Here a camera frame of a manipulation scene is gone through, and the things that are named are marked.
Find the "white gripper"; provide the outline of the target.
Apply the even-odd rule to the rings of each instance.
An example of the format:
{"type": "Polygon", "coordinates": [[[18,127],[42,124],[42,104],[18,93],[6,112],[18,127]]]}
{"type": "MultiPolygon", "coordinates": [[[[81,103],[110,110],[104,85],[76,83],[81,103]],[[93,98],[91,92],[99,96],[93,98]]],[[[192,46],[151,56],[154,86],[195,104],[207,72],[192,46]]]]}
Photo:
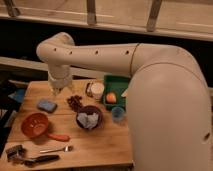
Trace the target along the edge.
{"type": "Polygon", "coordinates": [[[74,84],[72,82],[72,74],[69,65],[49,65],[48,81],[52,87],[52,94],[57,96],[61,90],[68,86],[69,90],[74,93],[74,84]]]}

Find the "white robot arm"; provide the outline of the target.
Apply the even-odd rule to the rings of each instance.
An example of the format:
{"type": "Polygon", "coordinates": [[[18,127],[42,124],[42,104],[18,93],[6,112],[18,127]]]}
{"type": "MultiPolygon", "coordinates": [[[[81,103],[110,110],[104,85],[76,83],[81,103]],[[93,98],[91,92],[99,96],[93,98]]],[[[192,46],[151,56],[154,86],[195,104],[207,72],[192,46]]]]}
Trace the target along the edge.
{"type": "Polygon", "coordinates": [[[131,78],[126,110],[134,171],[212,171],[211,98],[188,51],[144,43],[77,46],[62,32],[36,53],[54,91],[69,85],[72,65],[131,78]]]}

